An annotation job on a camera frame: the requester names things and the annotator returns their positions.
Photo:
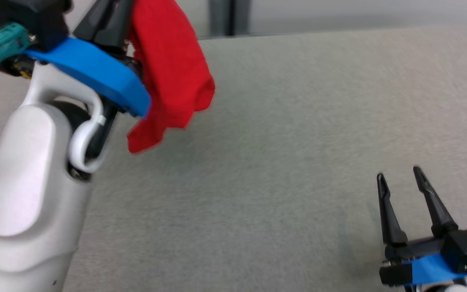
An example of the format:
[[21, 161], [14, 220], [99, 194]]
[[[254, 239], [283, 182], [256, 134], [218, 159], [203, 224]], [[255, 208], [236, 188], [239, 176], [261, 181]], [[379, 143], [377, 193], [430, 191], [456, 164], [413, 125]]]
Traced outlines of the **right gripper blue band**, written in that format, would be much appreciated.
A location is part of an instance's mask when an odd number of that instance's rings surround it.
[[[458, 230], [458, 224], [421, 167], [414, 166], [413, 173], [418, 189], [426, 200], [434, 237], [444, 237], [450, 231]], [[377, 189], [382, 241], [387, 245], [384, 255], [389, 263], [379, 270], [382, 284], [390, 287], [412, 287], [467, 277], [467, 273], [452, 271], [441, 257], [441, 239], [423, 238], [407, 242], [407, 235], [401, 229], [390, 201], [391, 192], [383, 173], [377, 175]]]

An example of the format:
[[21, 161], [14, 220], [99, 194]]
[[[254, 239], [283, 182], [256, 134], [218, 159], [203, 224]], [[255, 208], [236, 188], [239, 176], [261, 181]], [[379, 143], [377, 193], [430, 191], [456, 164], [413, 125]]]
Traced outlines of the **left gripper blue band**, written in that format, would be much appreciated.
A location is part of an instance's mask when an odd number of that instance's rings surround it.
[[144, 118], [150, 110], [151, 97], [141, 78], [91, 44], [124, 49], [132, 7], [133, 0], [96, 0], [73, 31], [76, 38], [67, 37], [49, 52], [28, 49], [26, 54], [38, 61], [53, 64], [130, 115]]

